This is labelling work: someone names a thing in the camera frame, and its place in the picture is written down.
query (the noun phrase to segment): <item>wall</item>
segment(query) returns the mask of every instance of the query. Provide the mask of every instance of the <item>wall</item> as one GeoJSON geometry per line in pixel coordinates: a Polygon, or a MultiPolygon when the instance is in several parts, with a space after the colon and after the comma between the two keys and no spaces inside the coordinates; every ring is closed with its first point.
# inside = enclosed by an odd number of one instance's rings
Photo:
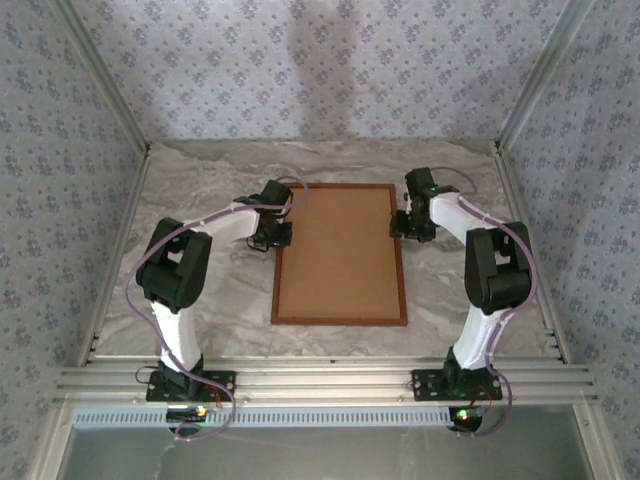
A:
{"type": "Polygon", "coordinates": [[[43,0],[0,2],[0,478],[77,358],[139,158],[43,0]]]}
{"type": "Polygon", "coordinates": [[[565,0],[74,0],[147,140],[495,138],[565,0]]]}
{"type": "Polygon", "coordinates": [[[640,6],[601,0],[511,150],[575,361],[640,478],[640,6]]]}

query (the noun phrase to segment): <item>marble floor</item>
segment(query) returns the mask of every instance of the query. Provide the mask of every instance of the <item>marble floor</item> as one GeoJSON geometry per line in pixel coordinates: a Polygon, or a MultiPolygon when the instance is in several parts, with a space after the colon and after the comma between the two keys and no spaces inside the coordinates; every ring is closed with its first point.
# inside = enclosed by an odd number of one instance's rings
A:
{"type": "MultiPolygon", "coordinates": [[[[420,166],[463,170],[478,185],[477,194],[465,196],[485,211],[509,218],[488,141],[193,141],[153,145],[96,353],[158,353],[148,326],[127,308],[122,281],[144,253],[161,218],[199,218],[225,207],[235,197],[260,192],[268,179],[287,174],[310,182],[395,183],[402,205],[404,175],[420,166]]],[[[454,173],[438,171],[434,178],[463,193],[471,191],[454,173]]],[[[403,241],[402,248],[407,327],[272,326],[275,252],[255,252],[244,242],[213,252],[205,289],[194,306],[200,345],[205,354],[216,356],[444,355],[460,335],[469,306],[463,283],[464,247],[440,230],[431,243],[403,241]]],[[[151,315],[137,285],[132,286],[131,297],[151,315]]],[[[539,308],[532,307],[509,324],[497,353],[552,355],[545,330],[539,308]]]]}

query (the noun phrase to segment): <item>vent grille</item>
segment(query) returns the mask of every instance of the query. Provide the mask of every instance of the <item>vent grille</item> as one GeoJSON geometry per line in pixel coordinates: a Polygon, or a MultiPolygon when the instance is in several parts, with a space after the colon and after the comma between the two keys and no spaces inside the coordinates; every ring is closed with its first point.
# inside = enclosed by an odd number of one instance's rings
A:
{"type": "MultiPolygon", "coordinates": [[[[165,427],[166,408],[78,408],[77,428],[165,427]]],[[[229,412],[210,412],[204,425],[222,425],[229,412]]],[[[451,425],[446,407],[239,408],[235,427],[419,427],[451,425]]]]}

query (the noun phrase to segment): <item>wire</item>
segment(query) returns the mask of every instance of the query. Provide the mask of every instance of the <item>wire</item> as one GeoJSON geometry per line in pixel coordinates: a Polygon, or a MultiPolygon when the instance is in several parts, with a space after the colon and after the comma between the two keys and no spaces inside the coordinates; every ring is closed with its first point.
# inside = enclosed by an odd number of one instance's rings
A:
{"type": "MultiPolygon", "coordinates": [[[[287,203],[285,204],[285,207],[289,204],[291,204],[291,202],[293,202],[293,190],[291,191],[291,193],[289,194],[289,198],[287,199],[287,203]]],[[[276,213],[274,214],[274,218],[277,219],[281,219],[281,218],[286,218],[287,215],[289,215],[289,212],[291,211],[291,207],[287,208],[287,209],[283,209],[284,213],[276,213]]]]}
{"type": "Polygon", "coordinates": [[[249,237],[244,239],[245,243],[247,244],[247,247],[249,247],[251,250],[255,250],[256,252],[261,252],[261,253],[267,253],[269,251],[269,246],[265,246],[263,248],[257,247],[256,246],[256,241],[253,240],[252,243],[249,243],[249,237]]]}
{"type": "Polygon", "coordinates": [[[222,408],[222,399],[220,398],[220,392],[218,391],[218,389],[210,385],[205,385],[204,388],[213,392],[216,397],[216,407],[218,407],[219,409],[222,408]]]}
{"type": "Polygon", "coordinates": [[[478,186],[476,185],[476,182],[473,181],[473,178],[471,178],[470,175],[464,173],[462,170],[458,170],[457,168],[453,168],[453,167],[444,167],[444,166],[431,168],[432,172],[436,172],[438,170],[446,170],[449,172],[457,173],[462,178],[464,178],[467,182],[469,182],[469,184],[471,185],[471,188],[473,188],[473,193],[478,193],[478,186]]]}
{"type": "Polygon", "coordinates": [[[145,368],[149,368],[151,370],[158,370],[158,367],[155,367],[153,365],[143,365],[138,370],[136,370],[136,373],[133,376],[135,377],[136,382],[140,383],[141,385],[149,385],[149,382],[143,382],[142,380],[140,380],[140,378],[138,378],[138,374],[145,368]]]}
{"type": "Polygon", "coordinates": [[[500,417],[500,419],[492,427],[488,428],[487,430],[483,430],[480,433],[460,432],[470,437],[486,437],[487,435],[491,435],[492,433],[497,432],[500,428],[504,426],[505,423],[507,423],[507,420],[511,415],[511,408],[513,407],[513,390],[511,389],[511,383],[509,383],[509,380],[507,380],[507,377],[505,377],[504,374],[502,374],[502,372],[496,370],[491,363],[491,360],[493,358],[493,351],[495,350],[496,343],[497,343],[496,340],[500,335],[500,332],[502,331],[502,329],[507,325],[507,323],[509,323],[509,320],[511,320],[514,315],[517,315],[518,313],[521,313],[522,311],[527,309],[529,307],[529,304],[535,298],[536,292],[538,291],[538,268],[536,266],[536,262],[535,262],[535,259],[533,258],[533,254],[531,253],[531,250],[529,249],[527,244],[524,243],[524,240],[522,240],[518,236],[518,234],[516,234],[513,230],[511,230],[509,227],[499,222],[498,220],[490,217],[488,214],[476,209],[465,198],[463,198],[462,195],[458,196],[458,205],[460,205],[460,208],[462,208],[469,215],[472,215],[479,220],[487,222],[489,225],[499,228],[504,233],[506,233],[509,237],[511,237],[513,241],[516,243],[516,245],[518,245],[520,250],[522,250],[522,252],[524,253],[524,256],[527,258],[527,263],[529,264],[529,272],[531,276],[531,288],[529,289],[529,294],[527,295],[527,298],[517,307],[511,308],[509,310],[505,310],[502,313],[502,315],[500,315],[500,318],[496,323],[496,326],[491,331],[491,335],[489,336],[489,340],[487,341],[487,346],[485,347],[485,352],[484,352],[484,358],[487,364],[487,370],[489,371],[489,373],[491,373],[491,375],[498,377],[507,389],[507,407],[504,413],[502,414],[502,416],[500,417]]]}
{"type": "MultiPolygon", "coordinates": [[[[302,187],[304,188],[305,195],[302,198],[302,200],[289,204],[289,210],[292,209],[292,208],[297,208],[297,207],[301,206],[302,204],[304,204],[308,200],[308,197],[309,197],[309,186],[303,180],[299,179],[298,177],[289,176],[289,175],[280,177],[280,179],[291,179],[291,180],[295,181],[296,183],[299,183],[300,185],[302,185],[302,187]]],[[[190,372],[189,370],[187,370],[185,368],[185,366],[182,364],[182,362],[180,362],[180,360],[175,356],[175,354],[169,348],[169,345],[167,344],[166,340],[164,339],[164,336],[162,335],[162,331],[160,330],[160,328],[155,324],[155,322],[153,322],[141,310],[139,310],[133,304],[133,302],[131,301],[131,298],[129,297],[129,287],[131,285],[131,280],[136,275],[138,270],[144,265],[144,263],[147,260],[149,260],[149,258],[151,258],[151,256],[153,256],[153,254],[155,254],[165,244],[170,242],[172,239],[174,239],[178,235],[180,235],[180,234],[182,234],[182,233],[184,233],[187,230],[190,230],[192,228],[200,227],[200,226],[206,225],[207,223],[213,222],[214,220],[217,220],[219,218],[226,217],[227,215],[232,215],[232,214],[234,214],[236,212],[242,212],[242,211],[245,211],[245,210],[254,210],[254,209],[283,210],[282,205],[237,205],[237,206],[234,206],[234,207],[227,208],[225,210],[221,210],[219,212],[215,212],[215,213],[213,213],[211,215],[208,215],[208,216],[206,216],[206,217],[204,217],[204,218],[202,218],[200,220],[196,220],[194,222],[191,222],[191,223],[188,223],[186,225],[183,225],[182,227],[175,229],[173,232],[171,232],[168,235],[166,235],[165,237],[163,237],[160,241],[158,241],[158,243],[156,243],[151,248],[149,248],[149,250],[147,250],[145,252],[145,254],[140,258],[140,260],[138,260],[135,263],[135,265],[131,268],[131,271],[127,274],[127,276],[124,279],[122,290],[123,290],[125,302],[129,306],[129,308],[136,315],[138,315],[138,317],[140,317],[142,320],[144,320],[147,323],[147,325],[149,325],[149,327],[153,331],[154,335],[158,338],[158,340],[160,342],[160,346],[162,347],[162,350],[167,354],[169,359],[175,364],[175,366],[178,368],[178,371],[180,373],[182,373],[183,375],[187,376],[188,378],[190,378],[192,380],[195,380],[196,382],[200,382],[200,383],[202,383],[204,385],[209,385],[211,387],[214,387],[214,388],[220,390],[221,392],[225,393],[229,397],[229,399],[231,400],[231,412],[230,412],[229,416],[227,417],[227,420],[225,420],[225,422],[220,427],[216,428],[213,432],[210,432],[210,433],[205,434],[205,435],[200,435],[200,436],[197,436],[197,437],[194,437],[194,436],[183,437],[182,435],[180,435],[180,430],[185,428],[186,426],[188,426],[188,424],[187,423],[182,423],[176,428],[176,430],[174,432],[175,440],[181,440],[181,441],[185,441],[185,442],[193,442],[193,441],[197,441],[197,440],[204,440],[206,438],[214,437],[214,436],[218,435],[220,432],[224,431],[229,425],[231,425],[231,423],[235,419],[235,414],[236,414],[236,409],[237,409],[236,399],[235,399],[233,393],[226,386],[224,386],[224,385],[222,385],[222,384],[220,384],[220,383],[218,383],[218,382],[216,382],[214,380],[210,380],[208,378],[204,378],[204,377],[201,377],[199,375],[196,375],[196,374],[190,372]]]]}
{"type": "Polygon", "coordinates": [[[473,406],[475,405],[475,403],[480,400],[479,398],[479,394],[480,392],[484,392],[485,395],[487,396],[487,398],[489,399],[489,406],[487,408],[484,409],[485,413],[489,411],[489,409],[491,408],[491,405],[493,404],[493,397],[491,396],[491,394],[489,393],[489,390],[487,390],[487,388],[483,385],[480,385],[478,387],[478,389],[476,390],[475,396],[473,397],[473,400],[471,400],[471,403],[465,407],[466,409],[470,409],[473,408],[473,406]]]}

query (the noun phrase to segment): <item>cork board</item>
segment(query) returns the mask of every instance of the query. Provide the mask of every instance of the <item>cork board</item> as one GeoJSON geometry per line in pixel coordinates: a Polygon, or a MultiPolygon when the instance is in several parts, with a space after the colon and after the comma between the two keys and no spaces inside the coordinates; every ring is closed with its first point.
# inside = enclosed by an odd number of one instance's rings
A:
{"type": "Polygon", "coordinates": [[[309,187],[309,200],[288,216],[291,246],[276,254],[271,323],[407,325],[400,242],[389,237],[394,185],[309,187]]]}

